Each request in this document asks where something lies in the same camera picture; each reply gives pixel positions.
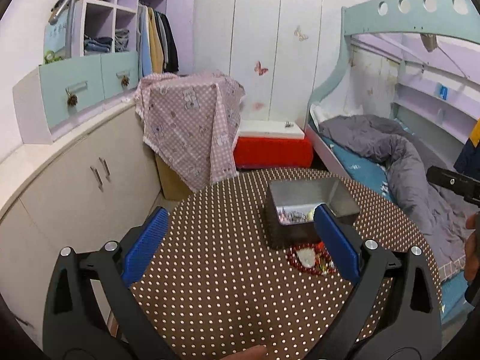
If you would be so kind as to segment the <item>person's right hand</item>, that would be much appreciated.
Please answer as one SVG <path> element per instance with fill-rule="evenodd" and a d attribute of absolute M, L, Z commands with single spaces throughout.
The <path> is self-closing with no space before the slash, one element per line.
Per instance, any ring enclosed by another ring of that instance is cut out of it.
<path fill-rule="evenodd" d="M 464 277 L 468 282 L 474 280 L 479 270 L 479 257 L 476 254 L 477 239 L 475 235 L 477 215 L 473 214 L 466 220 L 465 227 L 473 230 L 467 242 L 465 242 L 465 269 Z"/>

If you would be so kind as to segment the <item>person's left hand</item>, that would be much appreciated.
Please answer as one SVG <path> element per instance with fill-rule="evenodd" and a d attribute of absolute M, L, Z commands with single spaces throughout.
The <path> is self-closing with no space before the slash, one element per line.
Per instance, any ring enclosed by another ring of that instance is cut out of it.
<path fill-rule="evenodd" d="M 266 359 L 268 350 L 264 345 L 256 345 L 249 349 L 232 353 L 221 360 L 264 360 Z"/>

